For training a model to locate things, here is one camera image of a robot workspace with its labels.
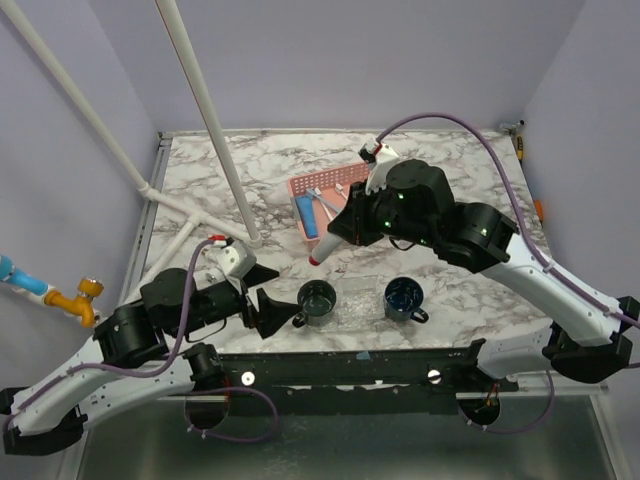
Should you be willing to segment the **pink perforated plastic basket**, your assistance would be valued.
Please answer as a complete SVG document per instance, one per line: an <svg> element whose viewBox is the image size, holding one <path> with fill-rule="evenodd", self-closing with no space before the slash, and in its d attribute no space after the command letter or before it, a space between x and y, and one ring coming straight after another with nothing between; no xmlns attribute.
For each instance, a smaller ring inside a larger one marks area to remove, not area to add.
<svg viewBox="0 0 640 480"><path fill-rule="evenodd" d="M366 165L360 162L301 174L287 180L294 218L308 250L319 242L329 221L346 204L350 185L365 181L367 175Z"/></svg>

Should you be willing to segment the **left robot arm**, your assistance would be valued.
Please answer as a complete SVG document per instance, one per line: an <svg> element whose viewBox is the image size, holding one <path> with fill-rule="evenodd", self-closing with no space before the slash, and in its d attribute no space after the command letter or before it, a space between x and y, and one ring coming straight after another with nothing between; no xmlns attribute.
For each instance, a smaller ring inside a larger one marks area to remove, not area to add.
<svg viewBox="0 0 640 480"><path fill-rule="evenodd" d="M262 288L278 275L255 265L239 284L223 280L200 289L188 269L162 271L47 379L2 390L5 453L57 453L110 416L169 395L230 397L238 389L215 347L190 336L232 316L263 339L273 336L301 310Z"/></svg>

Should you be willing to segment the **white toothpaste tube red cap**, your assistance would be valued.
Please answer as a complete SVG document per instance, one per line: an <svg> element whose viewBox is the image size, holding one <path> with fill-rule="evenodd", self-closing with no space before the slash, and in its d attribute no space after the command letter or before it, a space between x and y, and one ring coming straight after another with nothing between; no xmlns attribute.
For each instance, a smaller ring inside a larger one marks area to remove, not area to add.
<svg viewBox="0 0 640 480"><path fill-rule="evenodd" d="M339 236L326 232L317 245L315 245L309 256L309 263L318 266L326 261L336 249L339 249L344 240Z"/></svg>

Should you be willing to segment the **white pvc pipe frame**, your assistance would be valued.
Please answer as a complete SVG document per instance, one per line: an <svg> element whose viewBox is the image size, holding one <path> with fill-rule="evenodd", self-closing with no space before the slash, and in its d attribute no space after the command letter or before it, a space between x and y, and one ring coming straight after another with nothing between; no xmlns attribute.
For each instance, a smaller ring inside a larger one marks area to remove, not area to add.
<svg viewBox="0 0 640 480"><path fill-rule="evenodd" d="M174 1L158 1L156 7L205 123L231 193L240 210L245 227L243 231L230 223L214 218L199 207L191 207L184 202L174 200L153 188L142 177L116 137L93 108L91 102L30 23L19 5L14 1L3 1L1 3L1 17L10 23L10 27L17 34L18 40L26 44L28 50L37 57L39 64L47 71L47 76L54 81L58 88L62 89L65 98L71 102L73 110L82 116L83 122L94 130L105 147L111 152L113 158L120 163L140 196L149 204L163 205L185 217L183 228L174 236L169 247L143 278L144 280L150 279L153 274L166 266L177 249L184 244L187 237L201 225L207 225L218 233L225 233L238 240L246 241L252 247L259 247L262 243L262 237L258 232L253 212L241 186L213 100L209 94L177 3Z"/></svg>

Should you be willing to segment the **blue toothpaste tube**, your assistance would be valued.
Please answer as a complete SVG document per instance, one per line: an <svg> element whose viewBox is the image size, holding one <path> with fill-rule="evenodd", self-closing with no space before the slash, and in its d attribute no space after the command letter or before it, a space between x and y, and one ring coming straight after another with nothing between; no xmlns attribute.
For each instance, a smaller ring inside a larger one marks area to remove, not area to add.
<svg viewBox="0 0 640 480"><path fill-rule="evenodd" d="M295 198L295 202L306 237L308 239L317 238L318 229L315 221L312 199L308 196L297 196Z"/></svg>

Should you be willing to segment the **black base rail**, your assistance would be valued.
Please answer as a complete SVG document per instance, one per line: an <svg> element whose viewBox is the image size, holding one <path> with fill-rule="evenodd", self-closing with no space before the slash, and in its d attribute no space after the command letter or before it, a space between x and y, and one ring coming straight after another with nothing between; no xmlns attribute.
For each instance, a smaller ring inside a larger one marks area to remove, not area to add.
<svg viewBox="0 0 640 480"><path fill-rule="evenodd" d="M481 342L462 348L356 350L302 353L222 353L229 386L245 373L280 415L454 415L457 395L482 399L492 387L515 392L516 384L482 373Z"/></svg>

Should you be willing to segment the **dark green mug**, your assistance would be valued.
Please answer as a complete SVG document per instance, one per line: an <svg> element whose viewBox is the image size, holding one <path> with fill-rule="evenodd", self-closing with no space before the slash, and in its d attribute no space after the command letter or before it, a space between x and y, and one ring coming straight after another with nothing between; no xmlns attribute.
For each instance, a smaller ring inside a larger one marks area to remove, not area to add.
<svg viewBox="0 0 640 480"><path fill-rule="evenodd" d="M295 328L320 327L330 321L337 303L337 292L324 280L306 282L298 291L297 302L301 311L292 320Z"/></svg>

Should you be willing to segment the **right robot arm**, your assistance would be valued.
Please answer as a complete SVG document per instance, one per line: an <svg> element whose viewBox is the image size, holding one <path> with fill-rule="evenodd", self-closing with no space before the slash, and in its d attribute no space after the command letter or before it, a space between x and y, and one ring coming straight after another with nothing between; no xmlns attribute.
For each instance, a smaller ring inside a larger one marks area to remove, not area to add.
<svg viewBox="0 0 640 480"><path fill-rule="evenodd" d="M549 369L596 384L628 367L633 344L621 317L636 317L638 302L598 293L532 253L499 210L456 201L440 168L412 159L392 166L381 190L370 193L365 183L354 183L309 261L318 265L344 243L369 246L383 237L429 248L440 260L507 287L550 318L550 326L530 334L479 341L476 357L459 370L467 389L480 392L496 379Z"/></svg>

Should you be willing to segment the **silver corner bracket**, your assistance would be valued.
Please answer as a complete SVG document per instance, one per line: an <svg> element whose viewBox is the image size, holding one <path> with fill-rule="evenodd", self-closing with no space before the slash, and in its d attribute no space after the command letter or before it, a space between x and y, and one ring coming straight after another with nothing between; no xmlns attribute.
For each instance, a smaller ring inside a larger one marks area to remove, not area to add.
<svg viewBox="0 0 640 480"><path fill-rule="evenodd" d="M517 122L503 122L499 125L499 129L507 132L509 135L517 135L525 126L523 119Z"/></svg>

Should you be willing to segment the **light blue toothbrush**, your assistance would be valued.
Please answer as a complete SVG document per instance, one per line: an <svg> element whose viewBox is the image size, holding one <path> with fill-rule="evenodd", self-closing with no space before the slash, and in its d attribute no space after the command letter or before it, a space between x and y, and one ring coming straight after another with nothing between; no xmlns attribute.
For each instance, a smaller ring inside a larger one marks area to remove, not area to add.
<svg viewBox="0 0 640 480"><path fill-rule="evenodd" d="M323 205L325 205L327 208L333 210L336 213L340 213L342 208L339 206L334 205L333 203L329 202L326 198L324 198L322 196L322 192L318 189L307 189L306 193L308 195L310 195L313 198L318 199Z"/></svg>

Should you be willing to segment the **yellow brass tap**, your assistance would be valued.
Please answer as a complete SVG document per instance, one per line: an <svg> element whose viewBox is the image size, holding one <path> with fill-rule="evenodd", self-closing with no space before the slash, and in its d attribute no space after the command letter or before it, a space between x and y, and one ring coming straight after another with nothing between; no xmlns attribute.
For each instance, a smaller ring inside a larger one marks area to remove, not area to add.
<svg viewBox="0 0 640 480"><path fill-rule="evenodd" d="M80 325L92 328L100 319L100 314L93 307L93 300L104 290L103 284L89 277L83 277L77 287L74 298L64 296L59 290L51 289L44 296L44 304L63 310L66 314L77 317Z"/></svg>

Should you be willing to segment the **white toothbrush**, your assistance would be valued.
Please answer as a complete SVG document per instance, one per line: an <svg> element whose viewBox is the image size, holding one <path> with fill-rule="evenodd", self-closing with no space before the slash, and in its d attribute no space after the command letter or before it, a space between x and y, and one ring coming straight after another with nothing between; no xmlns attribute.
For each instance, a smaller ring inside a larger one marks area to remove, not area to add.
<svg viewBox="0 0 640 480"><path fill-rule="evenodd" d="M348 198L347 193L346 193L346 191L345 191L344 187L343 187L340 183L336 183L336 184L334 185L334 188L335 188L336 192L337 192L339 195L341 195L344 199L347 199L347 198Z"/></svg>

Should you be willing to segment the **dark blue mug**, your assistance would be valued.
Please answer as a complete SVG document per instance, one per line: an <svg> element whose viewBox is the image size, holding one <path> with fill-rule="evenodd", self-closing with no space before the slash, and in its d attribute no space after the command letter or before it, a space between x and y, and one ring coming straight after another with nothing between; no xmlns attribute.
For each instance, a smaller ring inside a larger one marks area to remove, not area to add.
<svg viewBox="0 0 640 480"><path fill-rule="evenodd" d="M422 309L424 292L417 281L408 277L391 280L383 294L385 317L394 322L415 321L424 324L429 314Z"/></svg>

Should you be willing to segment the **yellow black tool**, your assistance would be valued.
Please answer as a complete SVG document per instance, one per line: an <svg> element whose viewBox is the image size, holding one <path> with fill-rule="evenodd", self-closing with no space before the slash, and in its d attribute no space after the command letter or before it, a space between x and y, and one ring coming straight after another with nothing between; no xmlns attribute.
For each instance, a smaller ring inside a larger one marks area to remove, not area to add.
<svg viewBox="0 0 640 480"><path fill-rule="evenodd" d="M516 135L516 155L520 163L524 160L524 140L521 135Z"/></svg>

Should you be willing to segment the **orange clip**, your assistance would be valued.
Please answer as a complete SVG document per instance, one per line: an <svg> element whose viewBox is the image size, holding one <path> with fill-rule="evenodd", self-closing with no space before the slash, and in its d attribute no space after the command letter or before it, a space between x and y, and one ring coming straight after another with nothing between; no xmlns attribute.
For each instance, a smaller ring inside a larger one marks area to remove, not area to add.
<svg viewBox="0 0 640 480"><path fill-rule="evenodd" d="M541 222L544 221L544 210L543 210L542 203L539 200L534 200L534 206L535 206L535 210L539 220Z"/></svg>

